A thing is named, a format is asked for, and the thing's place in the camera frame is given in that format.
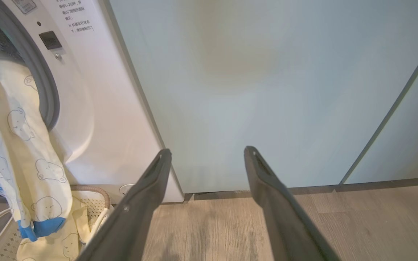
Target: light blue cabinet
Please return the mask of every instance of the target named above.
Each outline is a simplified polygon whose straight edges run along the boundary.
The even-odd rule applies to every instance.
[[[111,0],[184,193],[335,185],[418,64],[415,0]]]
[[[418,77],[346,184],[418,178]]]

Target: baby clothing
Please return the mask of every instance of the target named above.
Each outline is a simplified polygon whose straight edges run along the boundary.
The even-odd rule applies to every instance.
[[[22,238],[30,241],[58,231],[72,206],[39,105],[30,70],[0,51],[0,185]]]
[[[87,207],[73,198],[72,211],[56,233],[31,242],[22,239],[17,250],[18,261],[74,261],[90,237]]]

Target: front-load washing machine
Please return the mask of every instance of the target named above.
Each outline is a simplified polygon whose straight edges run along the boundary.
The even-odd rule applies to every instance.
[[[117,203],[163,144],[108,10],[102,0],[0,0],[0,50],[30,69],[69,182]],[[164,202],[183,199],[171,173]]]

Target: wooden floor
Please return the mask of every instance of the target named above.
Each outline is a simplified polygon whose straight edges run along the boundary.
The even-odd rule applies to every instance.
[[[194,195],[160,206],[143,260],[272,260],[262,209],[244,196]],[[295,197],[342,260],[418,260],[418,186],[328,193],[305,188]]]

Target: laundry basket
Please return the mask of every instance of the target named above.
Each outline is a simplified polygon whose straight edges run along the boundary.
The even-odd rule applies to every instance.
[[[109,195],[101,188],[92,186],[76,185],[71,186],[71,190],[72,196],[78,198],[88,207],[88,222],[93,221],[90,236],[93,237],[113,210]],[[8,221],[1,224],[4,219],[8,219]],[[0,232],[0,261],[16,260],[17,249],[22,238],[9,209],[0,212],[1,226],[4,228]]]

